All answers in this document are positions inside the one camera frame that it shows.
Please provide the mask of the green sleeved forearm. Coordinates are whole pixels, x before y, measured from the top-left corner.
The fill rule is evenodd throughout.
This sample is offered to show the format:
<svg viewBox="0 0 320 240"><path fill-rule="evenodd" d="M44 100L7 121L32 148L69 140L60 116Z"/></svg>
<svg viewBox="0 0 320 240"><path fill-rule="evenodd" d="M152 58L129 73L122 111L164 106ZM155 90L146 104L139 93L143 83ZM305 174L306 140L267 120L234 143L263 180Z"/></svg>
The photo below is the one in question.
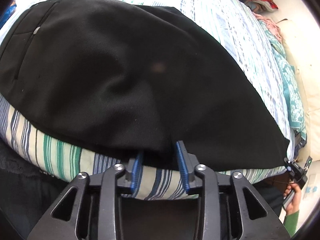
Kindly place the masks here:
<svg viewBox="0 0 320 240"><path fill-rule="evenodd" d="M291 237L296 233L298 217L299 211L285 216L283 224Z"/></svg>

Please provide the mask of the person right hand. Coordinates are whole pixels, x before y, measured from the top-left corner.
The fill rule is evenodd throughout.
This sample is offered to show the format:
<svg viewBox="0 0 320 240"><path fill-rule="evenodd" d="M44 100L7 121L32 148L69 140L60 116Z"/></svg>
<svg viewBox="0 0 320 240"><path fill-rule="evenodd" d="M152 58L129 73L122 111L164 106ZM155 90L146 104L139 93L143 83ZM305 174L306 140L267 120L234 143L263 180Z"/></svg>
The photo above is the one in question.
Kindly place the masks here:
<svg viewBox="0 0 320 240"><path fill-rule="evenodd" d="M284 197L286 197L291 191L294 192L294 196L285 209L287 216L299 211L299 205L302 197L302 191L297 183L287 185L287 188L284 191Z"/></svg>

